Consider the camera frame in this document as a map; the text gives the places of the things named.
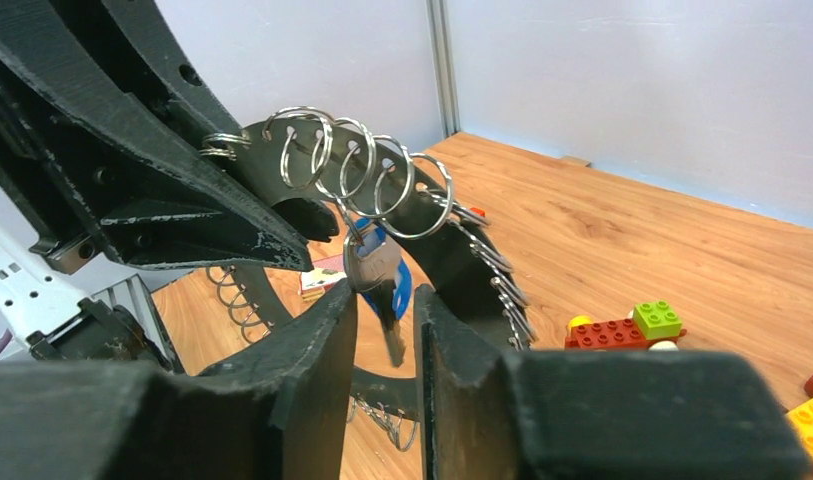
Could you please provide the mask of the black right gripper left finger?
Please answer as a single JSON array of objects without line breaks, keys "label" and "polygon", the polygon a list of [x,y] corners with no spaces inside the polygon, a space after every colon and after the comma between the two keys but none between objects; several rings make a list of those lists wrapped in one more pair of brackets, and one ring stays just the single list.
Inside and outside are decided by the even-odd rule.
[{"label": "black right gripper left finger", "polygon": [[346,281],[199,375],[0,364],[0,479],[334,479],[357,335]]}]

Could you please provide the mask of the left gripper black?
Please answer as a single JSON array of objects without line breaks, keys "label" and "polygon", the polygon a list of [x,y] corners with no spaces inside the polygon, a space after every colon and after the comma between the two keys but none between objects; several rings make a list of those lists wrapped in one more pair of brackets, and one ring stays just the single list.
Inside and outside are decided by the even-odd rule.
[{"label": "left gripper black", "polygon": [[242,126],[155,2],[0,1],[0,186],[55,268],[81,248],[146,270],[308,268],[303,237],[330,241],[335,215],[251,147],[205,155],[216,133]]}]

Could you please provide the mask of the blue key tag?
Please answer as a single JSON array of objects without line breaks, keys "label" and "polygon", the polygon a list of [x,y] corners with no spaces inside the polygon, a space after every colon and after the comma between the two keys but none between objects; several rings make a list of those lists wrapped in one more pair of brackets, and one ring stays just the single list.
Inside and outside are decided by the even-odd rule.
[{"label": "blue key tag", "polygon": [[345,273],[353,290],[377,315],[390,363],[397,368],[406,351],[400,319],[411,298],[411,275],[400,245],[384,228],[366,218],[358,219],[355,226],[344,241]]}]

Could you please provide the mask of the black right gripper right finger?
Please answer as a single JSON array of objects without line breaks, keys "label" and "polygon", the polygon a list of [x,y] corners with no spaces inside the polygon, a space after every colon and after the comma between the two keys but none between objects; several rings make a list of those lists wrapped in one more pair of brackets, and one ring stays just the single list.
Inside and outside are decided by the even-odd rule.
[{"label": "black right gripper right finger", "polygon": [[500,350],[429,286],[413,302],[426,479],[801,479],[811,468],[744,358]]}]

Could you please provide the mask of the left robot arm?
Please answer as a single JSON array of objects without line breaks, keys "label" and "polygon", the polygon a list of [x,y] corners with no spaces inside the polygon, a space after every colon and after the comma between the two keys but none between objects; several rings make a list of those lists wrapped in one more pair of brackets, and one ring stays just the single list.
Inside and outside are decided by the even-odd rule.
[{"label": "left robot arm", "polygon": [[161,324],[66,282],[98,255],[304,271],[338,231],[255,162],[152,1],[0,1],[0,187],[38,235],[0,233],[0,312],[39,360],[180,369]]}]

